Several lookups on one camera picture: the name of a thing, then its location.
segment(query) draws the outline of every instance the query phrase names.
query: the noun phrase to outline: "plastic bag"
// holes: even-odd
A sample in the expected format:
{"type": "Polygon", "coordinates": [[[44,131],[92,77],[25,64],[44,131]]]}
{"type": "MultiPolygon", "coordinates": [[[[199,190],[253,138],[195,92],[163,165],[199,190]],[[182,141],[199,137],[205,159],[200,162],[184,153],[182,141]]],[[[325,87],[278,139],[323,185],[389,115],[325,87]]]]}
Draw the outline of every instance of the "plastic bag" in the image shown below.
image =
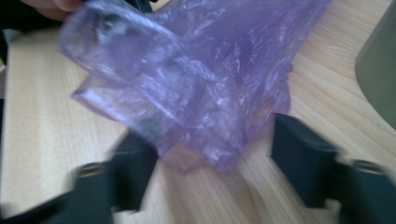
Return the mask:
{"type": "Polygon", "coordinates": [[[73,97],[160,156],[189,147],[197,160],[168,159],[182,171],[200,160],[229,170],[273,112],[290,110],[290,62],[330,2],[171,0],[144,14],[92,0],[60,33],[62,53],[89,72],[73,97]]]}

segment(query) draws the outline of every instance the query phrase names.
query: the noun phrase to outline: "tabletop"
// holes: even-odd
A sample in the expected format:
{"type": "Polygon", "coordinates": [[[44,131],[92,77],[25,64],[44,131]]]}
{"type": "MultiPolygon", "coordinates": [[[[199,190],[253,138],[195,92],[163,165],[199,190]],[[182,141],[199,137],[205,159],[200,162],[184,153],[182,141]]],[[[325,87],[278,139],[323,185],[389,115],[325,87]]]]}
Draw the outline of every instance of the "tabletop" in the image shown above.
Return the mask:
{"type": "MultiPolygon", "coordinates": [[[[390,0],[333,0],[293,60],[291,111],[342,149],[396,172],[396,131],[359,88],[354,63],[390,0]]],[[[10,45],[1,204],[6,217],[70,189],[76,167],[104,161],[126,128],[70,98],[85,72],[58,52],[57,29],[10,45]]],[[[337,223],[339,204],[308,209],[269,157],[270,136],[250,145],[232,172],[180,174],[158,161],[144,210],[117,223],[337,223]]]]}

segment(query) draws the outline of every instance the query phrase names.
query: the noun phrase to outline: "crumpled plastic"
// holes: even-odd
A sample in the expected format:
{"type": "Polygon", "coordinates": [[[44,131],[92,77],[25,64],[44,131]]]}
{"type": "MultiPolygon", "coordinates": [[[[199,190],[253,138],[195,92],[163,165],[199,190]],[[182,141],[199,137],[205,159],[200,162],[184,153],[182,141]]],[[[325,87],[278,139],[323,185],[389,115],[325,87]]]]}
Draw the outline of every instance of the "crumpled plastic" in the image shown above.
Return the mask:
{"type": "Polygon", "coordinates": [[[69,17],[59,44],[89,72],[76,100],[127,124],[160,156],[192,150],[187,165],[168,157],[181,171],[199,161],[227,171],[267,134],[273,113],[290,110],[291,60],[330,2],[171,0],[141,13],[92,0],[69,17]]]}

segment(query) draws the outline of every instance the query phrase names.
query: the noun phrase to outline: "human hand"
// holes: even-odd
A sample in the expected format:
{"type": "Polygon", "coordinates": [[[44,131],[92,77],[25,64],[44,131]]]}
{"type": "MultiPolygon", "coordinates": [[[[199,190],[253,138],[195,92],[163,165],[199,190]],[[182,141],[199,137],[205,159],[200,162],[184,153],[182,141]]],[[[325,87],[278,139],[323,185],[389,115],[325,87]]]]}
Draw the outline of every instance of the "human hand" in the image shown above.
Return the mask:
{"type": "Polygon", "coordinates": [[[24,4],[35,8],[41,15],[56,21],[63,21],[76,10],[82,0],[21,0],[24,4]]]}

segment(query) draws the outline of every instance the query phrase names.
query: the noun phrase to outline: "wooden table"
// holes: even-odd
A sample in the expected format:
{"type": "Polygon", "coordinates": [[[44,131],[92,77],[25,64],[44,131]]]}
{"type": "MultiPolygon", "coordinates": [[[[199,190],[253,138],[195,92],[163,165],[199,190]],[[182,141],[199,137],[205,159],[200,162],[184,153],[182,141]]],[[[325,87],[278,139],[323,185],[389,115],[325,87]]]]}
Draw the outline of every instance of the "wooden table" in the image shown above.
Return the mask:
{"type": "MultiPolygon", "coordinates": [[[[334,0],[294,60],[291,114],[345,151],[343,158],[396,171],[396,131],[361,93],[355,58],[390,0],[334,0]]],[[[69,98],[86,76],[58,53],[56,30],[11,44],[3,135],[1,204],[18,214],[70,188],[81,164],[108,158],[125,127],[69,98]]],[[[304,208],[269,158],[265,138],[244,151],[237,170],[181,175],[160,161],[146,209],[119,223],[337,223],[336,203],[304,208]]]]}

